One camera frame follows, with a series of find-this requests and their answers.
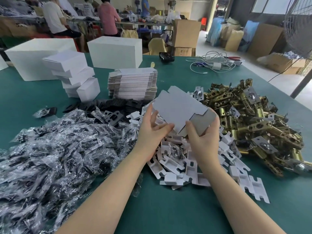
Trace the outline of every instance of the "white shirt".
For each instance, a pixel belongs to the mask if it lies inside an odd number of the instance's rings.
[[[83,4],[83,12],[84,12],[84,16],[94,16],[94,8],[92,6],[91,3],[89,2],[85,2]]]
[[[67,30],[67,28],[60,22],[60,18],[63,18],[64,15],[56,3],[51,1],[45,3],[43,5],[43,15],[51,33],[56,34]]]

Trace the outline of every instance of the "woman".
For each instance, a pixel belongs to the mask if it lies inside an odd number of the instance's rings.
[[[98,8],[99,18],[103,25],[104,36],[120,37],[115,22],[121,19],[110,0],[101,0],[103,3]]]
[[[174,124],[156,125],[158,111],[152,114],[152,109],[150,105],[143,117],[138,140],[131,153],[68,218],[56,234],[115,232],[142,168],[152,158],[162,138],[174,128]],[[205,135],[199,137],[193,124],[186,122],[189,142],[196,161],[209,180],[233,232],[286,234],[220,166],[219,127],[220,120],[217,116]]]

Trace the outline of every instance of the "workbench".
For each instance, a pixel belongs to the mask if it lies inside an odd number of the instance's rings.
[[[92,66],[89,54],[86,54],[88,65]],[[288,113],[289,124],[302,125],[305,147],[302,154],[305,160],[312,161],[312,112],[299,102],[287,96],[243,65],[233,70],[218,74],[209,70],[208,74],[196,74],[189,69],[185,57],[176,57],[173,63],[162,64],[158,56],[143,55],[140,67],[150,67],[155,62],[158,70],[157,87],[167,90],[171,85],[184,91],[193,91],[195,86],[203,86],[205,91],[211,83],[237,85],[240,79],[253,79],[253,86],[260,95],[266,95],[270,102],[279,108],[279,114]],[[95,68],[101,93],[97,98],[108,98],[107,79],[109,69]],[[0,107],[1,133],[0,148],[8,149],[9,142],[23,128],[40,126],[44,119],[32,116],[44,107],[58,107],[57,116],[78,99],[68,98],[61,81],[25,82],[15,68],[9,67],[0,71]],[[277,178],[261,160],[256,157],[242,159],[251,168],[250,175],[260,177],[266,188],[271,204],[264,201],[256,203],[287,234],[310,233],[312,210],[312,177],[298,176],[285,171],[284,178]],[[171,186],[159,185],[148,166],[143,169],[142,189],[138,197],[130,197],[116,229],[120,233],[232,233],[218,200],[211,188],[187,185],[173,191]]]

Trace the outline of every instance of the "window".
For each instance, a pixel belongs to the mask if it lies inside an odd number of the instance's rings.
[[[252,12],[285,15],[294,0],[256,0]]]

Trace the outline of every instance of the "white cable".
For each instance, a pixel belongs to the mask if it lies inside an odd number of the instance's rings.
[[[216,73],[228,72],[228,71],[234,69],[234,67],[236,66],[235,64],[229,65],[227,58],[224,58],[223,54],[219,53],[217,51],[209,51],[205,55],[203,55],[203,56],[196,56],[195,58],[188,57],[188,58],[186,58],[186,61],[192,62],[191,65],[190,65],[190,69],[191,69],[191,71],[193,71],[195,73],[198,73],[198,74],[208,74],[208,72],[197,72],[197,71],[193,70],[192,69],[192,65],[193,64],[203,63],[204,67],[207,67],[207,68],[213,70]],[[221,69],[220,70],[217,71],[217,70],[212,69],[214,62],[221,63]]]

